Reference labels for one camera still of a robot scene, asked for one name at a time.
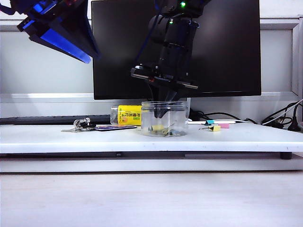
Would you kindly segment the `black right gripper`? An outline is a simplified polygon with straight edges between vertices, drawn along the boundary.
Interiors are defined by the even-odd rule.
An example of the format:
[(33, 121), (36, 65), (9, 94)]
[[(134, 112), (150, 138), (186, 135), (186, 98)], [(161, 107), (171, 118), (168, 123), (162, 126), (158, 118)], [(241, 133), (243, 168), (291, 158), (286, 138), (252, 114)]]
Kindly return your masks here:
[(180, 46), (166, 46), (160, 52), (156, 62), (141, 63), (131, 69), (131, 77), (144, 79), (155, 87), (153, 95), (156, 104), (154, 116), (162, 118), (168, 108), (181, 98), (178, 90), (174, 89), (198, 89), (187, 78), (188, 49)]

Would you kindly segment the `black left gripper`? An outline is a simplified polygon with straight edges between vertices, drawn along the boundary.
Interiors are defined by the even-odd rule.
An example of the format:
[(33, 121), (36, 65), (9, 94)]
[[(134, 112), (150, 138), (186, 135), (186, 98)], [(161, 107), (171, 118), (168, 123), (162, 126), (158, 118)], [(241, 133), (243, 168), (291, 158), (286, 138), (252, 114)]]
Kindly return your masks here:
[(26, 15), (17, 28), (33, 42), (83, 63), (101, 54), (87, 18), (87, 0), (13, 0), (11, 12)]

